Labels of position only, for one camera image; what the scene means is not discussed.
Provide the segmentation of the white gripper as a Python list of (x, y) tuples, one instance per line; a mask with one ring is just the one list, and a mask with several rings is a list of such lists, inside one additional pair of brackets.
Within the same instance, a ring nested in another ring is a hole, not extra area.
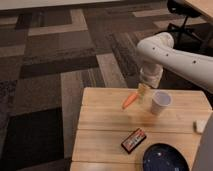
[(142, 100), (148, 91), (148, 86), (157, 88), (160, 84), (163, 75), (163, 67), (155, 65), (153, 69), (148, 66), (144, 66), (140, 69), (140, 83), (138, 85), (138, 96)]

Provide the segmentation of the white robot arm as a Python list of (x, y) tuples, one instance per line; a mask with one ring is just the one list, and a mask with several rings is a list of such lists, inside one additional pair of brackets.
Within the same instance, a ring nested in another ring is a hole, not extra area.
[(166, 68), (213, 94), (213, 57), (176, 50), (168, 32), (140, 40), (137, 51), (142, 57), (140, 76), (145, 84), (157, 88)]

